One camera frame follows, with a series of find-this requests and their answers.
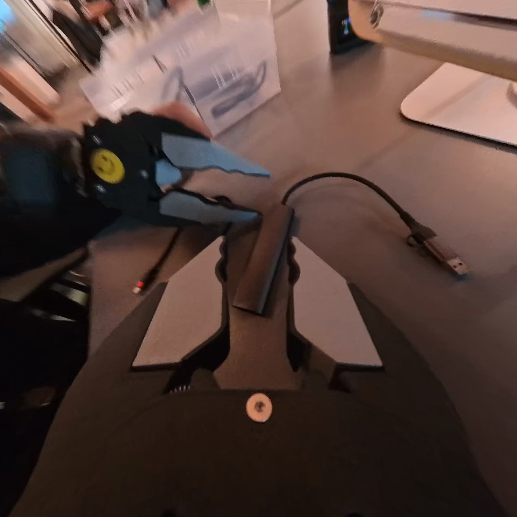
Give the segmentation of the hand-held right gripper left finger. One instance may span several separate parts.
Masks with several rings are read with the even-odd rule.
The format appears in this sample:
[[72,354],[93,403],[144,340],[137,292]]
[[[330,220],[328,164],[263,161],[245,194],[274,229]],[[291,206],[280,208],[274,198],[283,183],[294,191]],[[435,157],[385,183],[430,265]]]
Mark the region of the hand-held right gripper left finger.
[[175,366],[215,338],[227,323],[220,236],[168,280],[132,367]]

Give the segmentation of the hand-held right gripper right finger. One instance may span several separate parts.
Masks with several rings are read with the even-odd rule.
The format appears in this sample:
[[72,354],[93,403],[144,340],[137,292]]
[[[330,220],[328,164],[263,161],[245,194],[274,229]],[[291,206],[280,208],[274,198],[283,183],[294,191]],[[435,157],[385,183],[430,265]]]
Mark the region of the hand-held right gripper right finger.
[[383,362],[344,277],[297,237],[288,243],[287,356],[293,371],[335,383]]

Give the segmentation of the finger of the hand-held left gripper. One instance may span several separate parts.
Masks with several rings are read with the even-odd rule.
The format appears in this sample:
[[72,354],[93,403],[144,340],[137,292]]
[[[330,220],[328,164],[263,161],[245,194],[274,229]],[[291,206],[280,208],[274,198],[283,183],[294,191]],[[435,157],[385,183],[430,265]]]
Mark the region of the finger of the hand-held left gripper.
[[249,223],[262,219],[259,211],[239,206],[228,197],[205,197],[193,191],[169,191],[159,201],[161,215],[184,220],[184,224]]
[[162,151],[177,170],[205,171],[217,169],[225,173],[269,177],[270,172],[255,162],[235,154],[208,139],[163,133]]

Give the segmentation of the clear plastic box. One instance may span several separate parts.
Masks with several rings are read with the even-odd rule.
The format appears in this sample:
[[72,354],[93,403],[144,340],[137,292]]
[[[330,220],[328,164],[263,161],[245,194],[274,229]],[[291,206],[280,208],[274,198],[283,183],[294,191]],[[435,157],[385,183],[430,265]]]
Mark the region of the clear plastic box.
[[[221,118],[210,114],[213,100],[197,106],[190,93],[212,76],[225,84],[248,72],[266,72],[262,87]],[[98,68],[80,86],[101,117],[115,121],[178,101],[216,137],[281,92],[271,1],[213,1],[164,14],[151,32],[119,30],[107,37]]]

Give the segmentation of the person's left forearm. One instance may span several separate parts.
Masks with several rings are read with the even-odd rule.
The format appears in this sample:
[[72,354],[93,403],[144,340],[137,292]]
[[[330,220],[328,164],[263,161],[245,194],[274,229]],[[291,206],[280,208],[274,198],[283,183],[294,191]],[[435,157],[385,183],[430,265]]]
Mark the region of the person's left forearm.
[[10,278],[84,248],[121,216],[95,200],[52,209],[1,208],[1,278]]

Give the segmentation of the person's left hand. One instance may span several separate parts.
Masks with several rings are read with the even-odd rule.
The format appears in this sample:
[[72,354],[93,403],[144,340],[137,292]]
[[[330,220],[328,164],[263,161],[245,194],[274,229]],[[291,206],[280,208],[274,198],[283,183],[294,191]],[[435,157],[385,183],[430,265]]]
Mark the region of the person's left hand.
[[169,118],[182,123],[187,128],[212,139],[212,133],[199,114],[194,113],[178,101],[165,104],[152,112],[153,115]]

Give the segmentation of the small black display device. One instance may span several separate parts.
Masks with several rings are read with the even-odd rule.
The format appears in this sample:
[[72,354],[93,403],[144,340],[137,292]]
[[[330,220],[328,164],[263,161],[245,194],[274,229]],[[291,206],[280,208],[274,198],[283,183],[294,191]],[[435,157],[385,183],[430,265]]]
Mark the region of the small black display device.
[[329,53],[344,54],[354,48],[370,46],[372,42],[360,38],[352,28],[349,1],[327,1]]

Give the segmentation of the white stand base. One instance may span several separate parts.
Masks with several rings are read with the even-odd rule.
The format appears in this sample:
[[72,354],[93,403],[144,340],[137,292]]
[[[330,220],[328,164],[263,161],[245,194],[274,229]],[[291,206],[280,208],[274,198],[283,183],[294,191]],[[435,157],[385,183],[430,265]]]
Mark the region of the white stand base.
[[443,64],[400,106],[408,120],[516,147],[516,82]]

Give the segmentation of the white sheet holder bar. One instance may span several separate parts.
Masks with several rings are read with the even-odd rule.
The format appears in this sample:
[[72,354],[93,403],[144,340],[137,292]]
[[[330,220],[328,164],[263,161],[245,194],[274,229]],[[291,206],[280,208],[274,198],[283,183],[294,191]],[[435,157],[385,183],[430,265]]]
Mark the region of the white sheet holder bar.
[[516,38],[516,1],[350,1],[355,32],[473,46]]

